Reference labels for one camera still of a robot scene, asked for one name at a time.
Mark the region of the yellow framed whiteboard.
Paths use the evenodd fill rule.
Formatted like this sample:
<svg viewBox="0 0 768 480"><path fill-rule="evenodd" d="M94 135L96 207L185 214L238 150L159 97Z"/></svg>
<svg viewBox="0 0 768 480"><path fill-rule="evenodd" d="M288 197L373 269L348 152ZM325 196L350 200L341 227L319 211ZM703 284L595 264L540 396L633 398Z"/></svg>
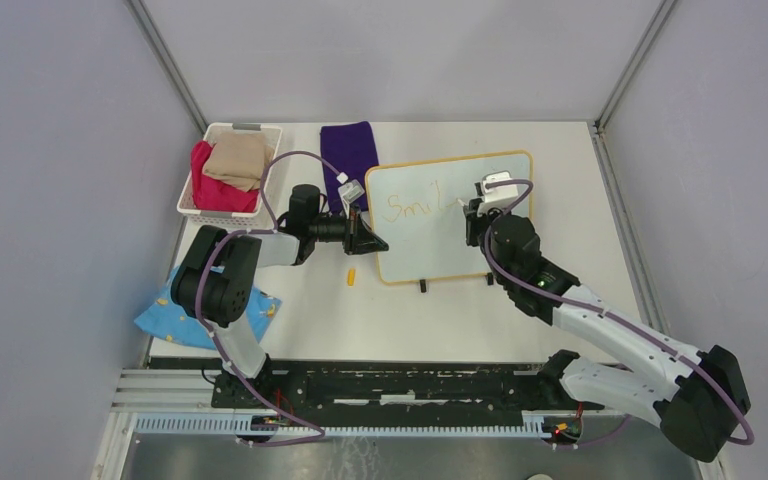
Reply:
<svg viewBox="0 0 768 480"><path fill-rule="evenodd" d="M465 239L466 202L479 196L475 185L486 175L509 171L532 177L533 158L525 150L383 165L370 169L365 189L370 224L389 244L376 254L378 274L388 285L421 279L481 277L489 266Z"/></svg>

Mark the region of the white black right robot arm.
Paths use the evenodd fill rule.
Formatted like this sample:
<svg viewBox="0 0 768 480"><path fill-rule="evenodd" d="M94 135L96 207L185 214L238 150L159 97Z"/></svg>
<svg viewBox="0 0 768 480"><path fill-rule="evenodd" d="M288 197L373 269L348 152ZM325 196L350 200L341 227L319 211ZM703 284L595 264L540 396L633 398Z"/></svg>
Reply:
<svg viewBox="0 0 768 480"><path fill-rule="evenodd" d="M586 340L618 367L560 350L541 370L540 400L621 411L657 427L689 457L709 463L728 444L750 445L751 401L737 357L715 345L703 351L625 319L580 280L546 259L531 220L475 198L465 203L466 242L485 256L495 280L527 316Z"/></svg>

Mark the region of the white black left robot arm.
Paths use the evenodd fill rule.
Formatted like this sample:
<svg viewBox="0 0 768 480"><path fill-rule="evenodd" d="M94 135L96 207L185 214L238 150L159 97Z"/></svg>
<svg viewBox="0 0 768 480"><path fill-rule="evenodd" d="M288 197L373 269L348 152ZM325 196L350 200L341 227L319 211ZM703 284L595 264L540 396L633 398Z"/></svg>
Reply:
<svg viewBox="0 0 768 480"><path fill-rule="evenodd" d="M172 302L201 324L223 360L223 369L239 377L235 392L250 407L266 405L274 394L273 379L261 372L269 356L245 313L254 297L257 271L299 266L320 243L339 243L349 256L389 250L355 201L363 189L352 181L344 192L349 195L344 210L330 212L321 209L318 187L294 186L275 230L201 227L172 280Z"/></svg>

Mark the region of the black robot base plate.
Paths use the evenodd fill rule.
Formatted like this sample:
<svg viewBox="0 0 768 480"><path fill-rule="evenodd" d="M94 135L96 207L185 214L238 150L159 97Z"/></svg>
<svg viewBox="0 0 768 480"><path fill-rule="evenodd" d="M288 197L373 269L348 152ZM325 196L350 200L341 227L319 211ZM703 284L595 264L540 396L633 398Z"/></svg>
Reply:
<svg viewBox="0 0 768 480"><path fill-rule="evenodd" d="M266 399L321 427L502 427L525 412L599 411L535 363L270 360L252 380Z"/></svg>

